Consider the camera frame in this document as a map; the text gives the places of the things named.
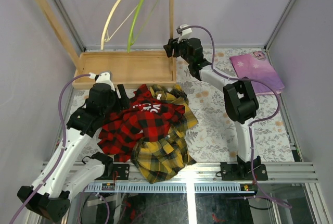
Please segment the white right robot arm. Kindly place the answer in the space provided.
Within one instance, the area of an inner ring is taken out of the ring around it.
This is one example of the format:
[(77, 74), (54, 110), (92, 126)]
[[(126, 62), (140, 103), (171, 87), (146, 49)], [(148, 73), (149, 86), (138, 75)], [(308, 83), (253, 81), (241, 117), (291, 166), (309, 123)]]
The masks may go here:
[(256, 172), (255, 145), (250, 130), (250, 120), (256, 117), (259, 109), (251, 81), (247, 78), (232, 78), (214, 70), (212, 63), (204, 58), (201, 41), (197, 38), (169, 39), (163, 48), (168, 58), (183, 58), (188, 63), (188, 70), (192, 77), (223, 92), (226, 113), (236, 128), (237, 173), (242, 179), (250, 179)]

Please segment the red black plaid shirt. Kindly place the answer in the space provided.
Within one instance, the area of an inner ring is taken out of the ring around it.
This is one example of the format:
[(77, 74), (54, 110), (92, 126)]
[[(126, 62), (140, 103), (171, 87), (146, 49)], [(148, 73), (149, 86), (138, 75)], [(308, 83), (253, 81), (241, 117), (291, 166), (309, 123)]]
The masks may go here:
[(164, 103), (153, 98), (147, 85), (141, 85), (130, 99), (129, 109), (111, 113), (102, 126), (97, 143), (102, 152), (118, 162), (131, 159), (140, 139), (156, 142), (164, 138), (170, 126), (185, 113), (183, 105)]

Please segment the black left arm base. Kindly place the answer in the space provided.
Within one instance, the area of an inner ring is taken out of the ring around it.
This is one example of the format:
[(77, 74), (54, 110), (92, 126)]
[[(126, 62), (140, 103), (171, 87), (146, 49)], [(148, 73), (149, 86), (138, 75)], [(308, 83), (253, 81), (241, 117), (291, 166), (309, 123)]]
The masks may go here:
[(101, 178), (103, 180), (128, 180), (129, 174), (129, 164), (110, 164), (105, 166), (105, 171)]

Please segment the yellow black plaid shirt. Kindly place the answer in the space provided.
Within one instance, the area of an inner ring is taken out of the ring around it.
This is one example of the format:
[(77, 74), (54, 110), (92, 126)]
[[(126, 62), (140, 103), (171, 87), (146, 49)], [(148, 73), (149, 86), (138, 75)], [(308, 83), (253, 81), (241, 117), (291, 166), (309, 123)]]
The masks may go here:
[(185, 136), (187, 130), (193, 128), (198, 120), (189, 108), (187, 95), (180, 85), (175, 85), (170, 91), (157, 84), (149, 89), (153, 98), (185, 107), (182, 118), (170, 126), (166, 137), (156, 142), (148, 142), (142, 138), (132, 150), (131, 162), (153, 184), (170, 180), (185, 166), (196, 163), (189, 154)]

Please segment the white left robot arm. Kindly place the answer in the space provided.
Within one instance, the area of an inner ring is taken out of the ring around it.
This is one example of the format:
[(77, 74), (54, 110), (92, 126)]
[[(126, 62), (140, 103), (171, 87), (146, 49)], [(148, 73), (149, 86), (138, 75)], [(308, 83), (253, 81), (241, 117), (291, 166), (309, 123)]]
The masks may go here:
[(123, 85), (112, 89), (108, 83), (95, 83), (88, 98), (70, 116), (62, 144), (31, 186), (22, 186), (17, 196), (26, 208), (52, 222), (66, 214), (71, 201), (96, 179), (116, 175), (113, 159), (97, 152), (80, 170), (69, 176), (82, 149), (92, 140), (111, 113), (128, 109), (130, 100)]

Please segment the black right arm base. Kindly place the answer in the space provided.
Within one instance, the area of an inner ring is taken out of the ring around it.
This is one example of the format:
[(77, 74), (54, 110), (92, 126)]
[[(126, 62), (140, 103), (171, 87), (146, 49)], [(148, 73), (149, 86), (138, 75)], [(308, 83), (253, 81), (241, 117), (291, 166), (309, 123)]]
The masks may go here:
[[(237, 162), (234, 164), (221, 162), (221, 176), (225, 181), (245, 181), (253, 180), (251, 162), (244, 162), (237, 156)], [(257, 156), (253, 162), (253, 171), (258, 181), (267, 181), (268, 175), (266, 166), (261, 163), (261, 157)]]

